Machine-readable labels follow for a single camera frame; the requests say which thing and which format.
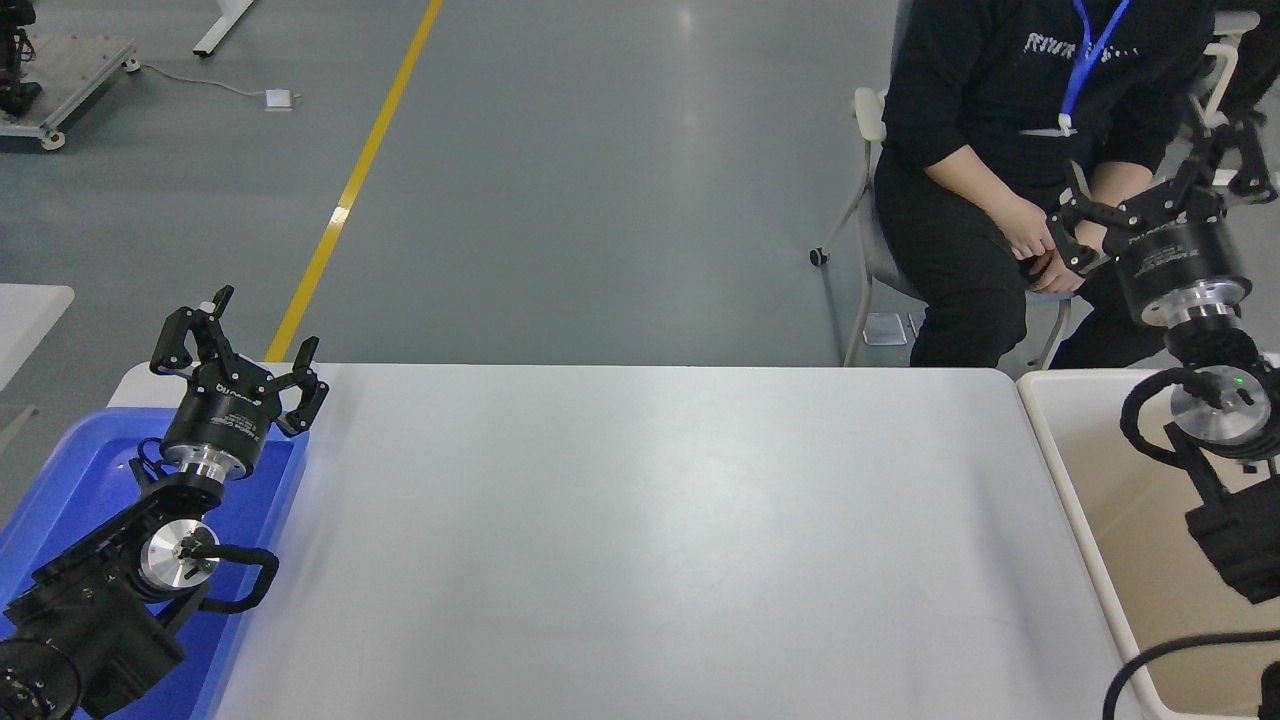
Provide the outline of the person's left hand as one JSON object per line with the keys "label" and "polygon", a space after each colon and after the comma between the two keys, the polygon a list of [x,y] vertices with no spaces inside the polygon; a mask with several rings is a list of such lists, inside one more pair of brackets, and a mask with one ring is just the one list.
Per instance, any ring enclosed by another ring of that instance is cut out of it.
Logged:
{"label": "person's left hand", "polygon": [[1032,258],[1027,273],[1029,291],[1036,293],[1073,295],[1085,283],[1056,251]]}

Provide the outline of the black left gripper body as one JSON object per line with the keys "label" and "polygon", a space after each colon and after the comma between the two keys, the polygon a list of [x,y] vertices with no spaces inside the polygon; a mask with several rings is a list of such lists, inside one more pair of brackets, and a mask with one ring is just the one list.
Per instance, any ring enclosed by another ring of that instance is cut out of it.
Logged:
{"label": "black left gripper body", "polygon": [[253,392],[268,374],[260,366],[242,366],[230,374],[218,364],[197,366],[163,437],[164,462],[175,466],[180,447],[207,446],[230,455],[242,468],[256,466],[271,419]]}

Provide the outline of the person's right hand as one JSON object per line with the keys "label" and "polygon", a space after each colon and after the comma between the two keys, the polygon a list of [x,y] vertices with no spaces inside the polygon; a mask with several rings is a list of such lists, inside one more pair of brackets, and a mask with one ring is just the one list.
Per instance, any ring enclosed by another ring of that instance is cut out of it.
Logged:
{"label": "person's right hand", "polygon": [[1047,215],[1021,196],[1006,193],[996,199],[986,214],[1005,237],[1015,260],[1042,258],[1055,250]]}

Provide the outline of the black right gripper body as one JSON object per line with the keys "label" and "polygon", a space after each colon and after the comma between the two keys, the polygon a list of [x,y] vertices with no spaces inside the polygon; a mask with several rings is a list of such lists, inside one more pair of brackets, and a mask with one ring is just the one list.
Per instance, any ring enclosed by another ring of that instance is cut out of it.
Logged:
{"label": "black right gripper body", "polygon": [[1224,222],[1170,223],[1111,240],[1130,318],[1155,328],[1239,325],[1252,291]]}

